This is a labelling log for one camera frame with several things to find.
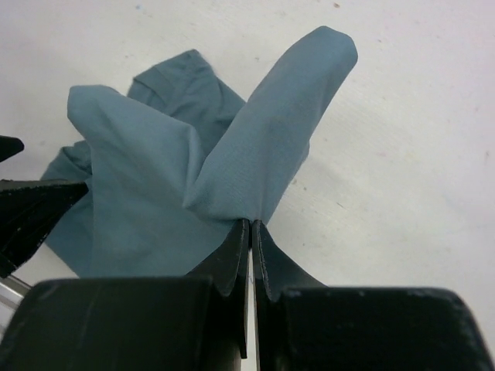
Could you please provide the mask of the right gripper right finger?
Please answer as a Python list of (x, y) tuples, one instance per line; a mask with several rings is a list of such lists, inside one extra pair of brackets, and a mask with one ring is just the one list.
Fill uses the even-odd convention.
[(254, 269), (254, 306), (258, 370), (290, 370), (289, 329), (293, 319), (287, 312), (286, 291), (323, 288), (324, 283), (300, 267), (277, 246), (266, 225), (251, 224)]

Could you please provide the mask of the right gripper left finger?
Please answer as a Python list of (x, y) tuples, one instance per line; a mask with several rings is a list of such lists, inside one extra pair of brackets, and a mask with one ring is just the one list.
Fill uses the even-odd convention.
[(211, 281), (202, 359), (247, 357), (249, 243), (250, 222), (236, 221), (222, 244), (186, 275)]

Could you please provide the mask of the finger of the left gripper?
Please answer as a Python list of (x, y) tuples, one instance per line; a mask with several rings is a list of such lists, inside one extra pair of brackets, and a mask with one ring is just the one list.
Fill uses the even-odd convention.
[(24, 143), (15, 137), (0, 136), (0, 162), (17, 155), (25, 148)]
[(1, 181), (1, 277), (39, 249), (61, 217), (88, 192), (85, 182), (65, 179)]

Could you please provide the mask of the blue-grey t shirt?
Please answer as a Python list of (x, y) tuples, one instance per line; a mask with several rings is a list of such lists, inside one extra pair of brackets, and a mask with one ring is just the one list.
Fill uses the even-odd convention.
[(348, 35), (321, 26), (248, 99), (194, 49), (140, 73), (126, 94), (71, 87), (67, 117), (81, 140), (43, 178), (89, 190), (46, 245), (78, 277), (187, 273), (236, 220), (271, 219), (357, 58)]

